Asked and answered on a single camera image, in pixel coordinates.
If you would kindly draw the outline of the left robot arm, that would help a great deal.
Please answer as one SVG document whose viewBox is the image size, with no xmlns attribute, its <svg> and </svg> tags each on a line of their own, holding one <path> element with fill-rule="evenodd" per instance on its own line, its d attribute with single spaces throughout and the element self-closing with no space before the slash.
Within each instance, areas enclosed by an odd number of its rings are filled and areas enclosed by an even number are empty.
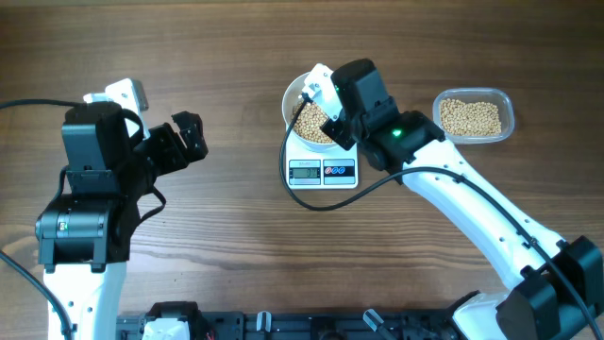
<svg viewBox="0 0 604 340">
<path fill-rule="evenodd" d="M 156 180 L 203 160 L 208 147 L 199 115 L 182 111 L 147 133 L 142 120 L 112 102 L 80 104 L 65 114 L 61 134 L 68 164 L 35 231 L 43 283 L 51 293 L 51 339 L 112 339 L 135 229 L 161 212 L 138 202 L 165 198 Z"/>
</svg>

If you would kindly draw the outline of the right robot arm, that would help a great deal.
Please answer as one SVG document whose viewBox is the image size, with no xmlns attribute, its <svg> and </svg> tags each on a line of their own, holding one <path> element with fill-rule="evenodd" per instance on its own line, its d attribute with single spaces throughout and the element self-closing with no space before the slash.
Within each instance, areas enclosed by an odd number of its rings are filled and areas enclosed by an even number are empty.
<svg viewBox="0 0 604 340">
<path fill-rule="evenodd" d="M 316 80 L 326 134 L 425 198 L 485 256 L 504 284 L 452 314 L 468 339 L 569 339 L 603 312 L 603 259 L 587 238 L 565 241 L 483 178 L 419 111 L 400 111 L 378 69 L 358 59 Z"/>
</svg>

